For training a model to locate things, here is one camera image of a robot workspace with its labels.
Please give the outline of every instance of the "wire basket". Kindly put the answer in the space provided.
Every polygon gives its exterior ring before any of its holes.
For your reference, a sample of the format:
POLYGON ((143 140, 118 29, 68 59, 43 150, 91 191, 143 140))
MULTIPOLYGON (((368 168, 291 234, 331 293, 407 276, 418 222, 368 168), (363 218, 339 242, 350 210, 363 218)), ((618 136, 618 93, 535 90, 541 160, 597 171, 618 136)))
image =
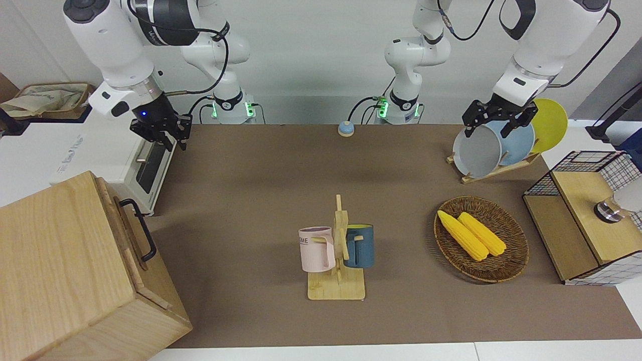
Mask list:
POLYGON ((468 212, 506 243, 506 251, 499 256, 489 255, 475 261, 455 241, 435 215, 434 232, 437 245, 448 262, 461 273, 478 281, 499 283, 514 279, 528 263, 528 242, 515 219, 497 204, 479 197, 457 197, 443 203, 439 210, 458 217, 468 212))

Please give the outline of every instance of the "blue mug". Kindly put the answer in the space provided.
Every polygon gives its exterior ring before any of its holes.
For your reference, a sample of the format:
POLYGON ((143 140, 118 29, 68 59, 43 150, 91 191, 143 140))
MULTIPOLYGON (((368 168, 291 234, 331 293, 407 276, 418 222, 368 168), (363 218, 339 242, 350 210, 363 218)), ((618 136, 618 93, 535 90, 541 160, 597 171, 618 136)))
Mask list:
POLYGON ((349 224, 345 235, 349 260, 346 267, 367 269, 374 265, 374 228, 372 224, 349 224))

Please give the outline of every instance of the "plate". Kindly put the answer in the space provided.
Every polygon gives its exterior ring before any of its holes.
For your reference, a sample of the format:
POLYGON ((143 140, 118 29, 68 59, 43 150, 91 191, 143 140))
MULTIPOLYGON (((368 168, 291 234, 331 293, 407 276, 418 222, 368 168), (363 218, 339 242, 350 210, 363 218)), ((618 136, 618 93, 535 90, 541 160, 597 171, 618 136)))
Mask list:
POLYGON ((448 262, 461 273, 478 281, 498 283, 514 279, 524 271, 529 258, 528 242, 515 218, 504 209, 494 202, 472 196, 453 198, 439 209, 455 218, 464 211, 470 213, 506 243, 503 254, 496 257, 489 255, 483 261, 475 261, 448 233, 435 214, 433 229, 437 245, 448 262))
POLYGON ((535 129, 537 143, 533 153, 545 152, 558 145, 568 128, 568 116, 564 107, 551 99, 535 99, 538 108, 537 114, 531 120, 535 129))
POLYGON ((506 125, 506 121, 491 121, 485 124, 489 127, 501 142, 501 149, 504 153, 508 152, 504 158, 499 162, 500 166, 511 166, 521 162, 528 156, 535 144, 535 129, 532 124, 526 127, 519 127, 513 131, 506 138, 501 137, 501 130, 506 125))
POLYGON ((466 138, 462 129, 453 144, 455 166, 463 175, 482 178, 497 168, 501 159, 501 142, 497 134, 482 125, 466 138))

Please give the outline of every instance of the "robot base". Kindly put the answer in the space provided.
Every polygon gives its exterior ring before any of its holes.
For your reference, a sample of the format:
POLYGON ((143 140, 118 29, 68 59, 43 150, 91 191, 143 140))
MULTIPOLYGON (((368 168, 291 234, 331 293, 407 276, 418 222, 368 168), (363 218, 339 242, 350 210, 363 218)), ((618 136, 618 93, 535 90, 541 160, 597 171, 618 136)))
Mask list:
POLYGON ((203 119, 203 124, 256 124, 256 113, 250 105, 254 103, 254 97, 245 95, 234 109, 222 109, 216 102, 213 102, 214 112, 210 117, 203 119))
POLYGON ((387 111, 384 111, 385 116, 382 117, 382 113, 377 113, 377 118, 373 124, 392 124, 392 125, 405 125, 405 124, 416 124, 419 122, 419 104, 415 104, 408 111, 401 111, 401 109, 395 109, 393 105, 389 105, 387 111))

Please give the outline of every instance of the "pink mug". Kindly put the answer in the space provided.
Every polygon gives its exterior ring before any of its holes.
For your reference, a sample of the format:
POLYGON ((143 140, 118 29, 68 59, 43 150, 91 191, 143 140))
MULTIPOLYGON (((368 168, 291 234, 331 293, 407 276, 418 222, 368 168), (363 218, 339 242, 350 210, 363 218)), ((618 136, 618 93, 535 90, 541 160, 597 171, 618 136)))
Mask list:
POLYGON ((325 272, 336 265, 331 227, 299 229, 301 266, 306 272, 325 272))

